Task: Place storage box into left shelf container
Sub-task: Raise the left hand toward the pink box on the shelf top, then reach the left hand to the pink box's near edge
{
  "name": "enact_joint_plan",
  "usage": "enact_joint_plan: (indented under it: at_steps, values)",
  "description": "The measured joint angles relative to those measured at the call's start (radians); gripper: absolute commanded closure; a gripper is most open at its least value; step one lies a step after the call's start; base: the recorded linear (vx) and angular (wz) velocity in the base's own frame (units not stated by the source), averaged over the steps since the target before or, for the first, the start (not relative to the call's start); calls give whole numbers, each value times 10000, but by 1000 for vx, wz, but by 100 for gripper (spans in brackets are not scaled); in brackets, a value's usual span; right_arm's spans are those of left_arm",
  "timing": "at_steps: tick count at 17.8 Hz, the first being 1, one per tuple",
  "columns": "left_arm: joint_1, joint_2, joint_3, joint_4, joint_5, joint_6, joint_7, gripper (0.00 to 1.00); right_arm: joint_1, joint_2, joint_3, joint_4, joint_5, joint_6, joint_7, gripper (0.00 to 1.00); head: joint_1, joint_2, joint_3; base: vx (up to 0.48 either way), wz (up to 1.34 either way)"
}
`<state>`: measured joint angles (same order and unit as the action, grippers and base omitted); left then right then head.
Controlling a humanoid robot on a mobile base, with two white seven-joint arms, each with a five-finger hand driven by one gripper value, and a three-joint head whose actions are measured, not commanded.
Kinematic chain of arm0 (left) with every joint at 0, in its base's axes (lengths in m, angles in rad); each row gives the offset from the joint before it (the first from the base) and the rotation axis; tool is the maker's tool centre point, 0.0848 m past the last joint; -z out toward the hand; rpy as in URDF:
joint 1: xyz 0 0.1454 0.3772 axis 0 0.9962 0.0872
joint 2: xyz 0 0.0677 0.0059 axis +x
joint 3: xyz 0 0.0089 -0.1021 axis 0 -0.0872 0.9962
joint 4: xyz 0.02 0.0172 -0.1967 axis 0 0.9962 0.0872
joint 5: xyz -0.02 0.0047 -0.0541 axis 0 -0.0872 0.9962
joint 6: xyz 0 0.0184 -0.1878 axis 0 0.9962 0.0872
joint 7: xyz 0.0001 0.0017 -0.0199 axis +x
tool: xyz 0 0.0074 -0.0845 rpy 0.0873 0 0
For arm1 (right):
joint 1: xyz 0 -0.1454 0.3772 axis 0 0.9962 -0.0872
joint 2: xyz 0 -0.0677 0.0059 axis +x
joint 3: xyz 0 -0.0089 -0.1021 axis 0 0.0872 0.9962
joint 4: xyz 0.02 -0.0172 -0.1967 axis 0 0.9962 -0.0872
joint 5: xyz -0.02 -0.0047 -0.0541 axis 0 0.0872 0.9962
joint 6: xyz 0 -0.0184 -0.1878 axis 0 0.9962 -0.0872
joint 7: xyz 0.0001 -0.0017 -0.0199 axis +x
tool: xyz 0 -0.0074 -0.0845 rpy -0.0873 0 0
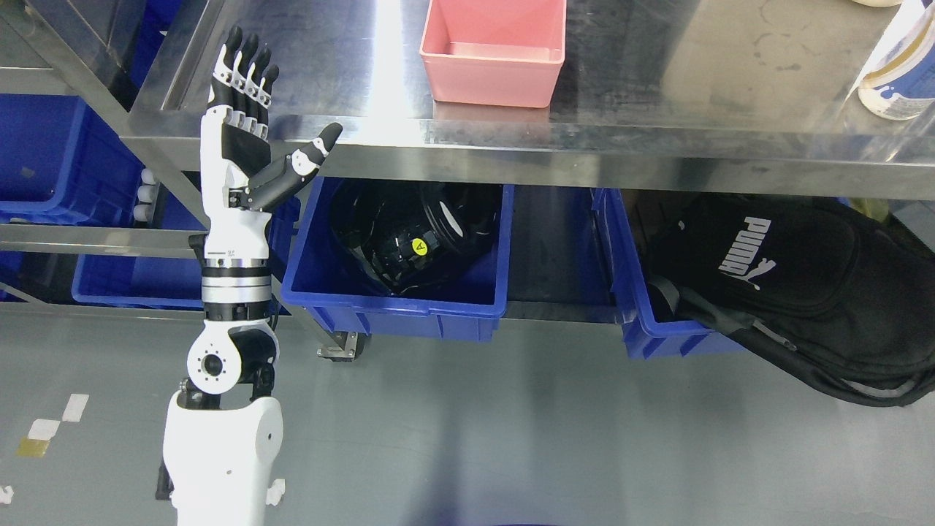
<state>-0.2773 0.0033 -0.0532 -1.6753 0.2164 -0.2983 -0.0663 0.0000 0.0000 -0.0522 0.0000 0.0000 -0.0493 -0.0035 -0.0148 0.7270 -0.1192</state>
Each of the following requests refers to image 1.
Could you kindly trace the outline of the white robot forearm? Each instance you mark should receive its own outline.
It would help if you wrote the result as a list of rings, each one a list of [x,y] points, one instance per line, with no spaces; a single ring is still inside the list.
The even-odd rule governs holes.
[[[278,338],[270,276],[202,280],[205,319],[167,407],[161,457],[178,525],[263,525],[283,409],[272,395]]]

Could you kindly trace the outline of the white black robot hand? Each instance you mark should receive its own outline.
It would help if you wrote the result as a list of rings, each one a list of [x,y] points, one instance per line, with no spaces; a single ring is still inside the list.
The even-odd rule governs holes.
[[[342,134],[340,123],[327,124],[309,143],[274,157],[270,107],[279,72],[257,34],[230,28],[200,121],[200,188],[210,226],[197,250],[207,278],[270,275],[272,213],[317,176]]]

